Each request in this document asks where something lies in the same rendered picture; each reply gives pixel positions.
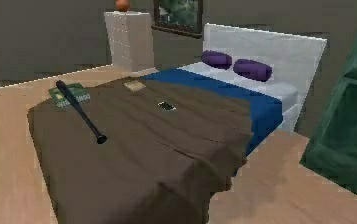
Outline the white bedside cabinet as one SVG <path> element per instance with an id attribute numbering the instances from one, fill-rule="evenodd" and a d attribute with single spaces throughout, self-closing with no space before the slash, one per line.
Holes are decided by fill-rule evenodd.
<path id="1" fill-rule="evenodd" d="M 143 12 L 105 12 L 112 64 L 137 72 L 154 67 L 151 16 Z"/>

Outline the black baseball bat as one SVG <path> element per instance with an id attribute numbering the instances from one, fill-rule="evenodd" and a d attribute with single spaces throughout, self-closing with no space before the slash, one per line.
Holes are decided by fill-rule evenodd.
<path id="1" fill-rule="evenodd" d="M 96 142 L 98 144 L 103 144 L 107 141 L 107 136 L 102 134 L 98 128 L 94 125 L 94 123 L 90 120 L 90 118 L 86 115 L 84 110 L 82 109 L 80 103 L 77 101 L 76 97 L 72 94 L 67 85 L 62 81 L 58 80 L 56 82 L 56 87 L 58 90 L 64 95 L 64 98 L 70 103 L 70 105 L 77 111 L 77 113 L 81 116 L 81 118 L 85 121 L 87 126 L 91 129 L 96 137 Z"/>

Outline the purple pillow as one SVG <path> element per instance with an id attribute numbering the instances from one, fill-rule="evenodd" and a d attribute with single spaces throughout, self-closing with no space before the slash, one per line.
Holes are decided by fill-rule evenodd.
<path id="1" fill-rule="evenodd" d="M 271 78 L 272 67 L 261 62 L 248 59 L 238 59 L 233 71 L 247 79 L 266 82 Z"/>
<path id="2" fill-rule="evenodd" d="M 202 62 L 217 69 L 227 70 L 232 65 L 232 57 L 228 54 L 206 50 L 201 56 Z"/>

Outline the white bed with brown blanket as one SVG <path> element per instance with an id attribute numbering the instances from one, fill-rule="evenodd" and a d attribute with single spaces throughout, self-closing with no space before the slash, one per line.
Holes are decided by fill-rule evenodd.
<path id="1" fill-rule="evenodd" d="M 58 224 L 206 224 L 211 197 L 271 132 L 292 130 L 317 70 L 322 38 L 209 24 L 204 50 L 229 69 L 198 62 L 90 89 L 82 109 L 44 101 L 30 132 Z M 238 59 L 272 67 L 266 82 L 233 71 Z M 145 88 L 132 92 L 126 82 Z M 167 102 L 176 107 L 165 111 Z"/>

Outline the green book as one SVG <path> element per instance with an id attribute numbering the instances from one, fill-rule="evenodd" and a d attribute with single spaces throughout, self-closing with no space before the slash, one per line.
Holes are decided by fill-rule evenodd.
<path id="1" fill-rule="evenodd" d="M 78 102 L 86 101 L 90 99 L 90 94 L 87 89 L 80 83 L 67 84 L 67 88 L 73 94 Z M 68 100 L 64 97 L 61 91 L 54 87 L 48 90 L 49 95 L 54 100 L 57 107 L 66 107 L 69 105 Z"/>

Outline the tan book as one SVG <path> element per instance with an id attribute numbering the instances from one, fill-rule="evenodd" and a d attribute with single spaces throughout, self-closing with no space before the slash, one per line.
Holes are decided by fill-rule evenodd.
<path id="1" fill-rule="evenodd" d="M 130 82 L 126 82 L 124 84 L 124 86 L 126 88 L 128 88 L 132 92 L 139 91 L 139 90 L 145 88 L 145 85 L 143 83 L 141 83 L 139 81 L 136 81 L 136 80 L 130 81 Z"/>

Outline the dark framed window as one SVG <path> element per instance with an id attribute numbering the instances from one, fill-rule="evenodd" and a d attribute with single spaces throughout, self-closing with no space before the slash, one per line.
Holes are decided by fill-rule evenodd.
<path id="1" fill-rule="evenodd" d="M 153 0 L 152 28 L 200 39 L 202 14 L 203 0 Z"/>

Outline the green cupboard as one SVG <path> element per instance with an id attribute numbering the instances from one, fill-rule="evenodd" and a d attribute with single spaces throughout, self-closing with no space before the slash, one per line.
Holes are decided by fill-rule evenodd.
<path id="1" fill-rule="evenodd" d="M 357 35 L 300 164 L 357 195 Z"/>

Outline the orange ball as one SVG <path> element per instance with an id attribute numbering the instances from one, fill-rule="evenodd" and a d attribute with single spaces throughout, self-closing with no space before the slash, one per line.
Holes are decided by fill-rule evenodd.
<path id="1" fill-rule="evenodd" d="M 129 0 L 115 0 L 115 7 L 120 12 L 127 12 L 130 8 Z"/>

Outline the black mobile phone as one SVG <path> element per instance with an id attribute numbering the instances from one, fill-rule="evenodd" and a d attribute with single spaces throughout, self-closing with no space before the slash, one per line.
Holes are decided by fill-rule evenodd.
<path id="1" fill-rule="evenodd" d="M 163 110 L 165 110 L 165 111 L 173 111 L 173 110 L 176 109 L 175 106 L 173 106 L 173 105 L 171 105 L 171 104 L 169 104 L 169 103 L 167 103 L 167 102 L 160 102 L 160 103 L 158 104 L 158 106 L 159 106 L 160 108 L 162 108 Z"/>

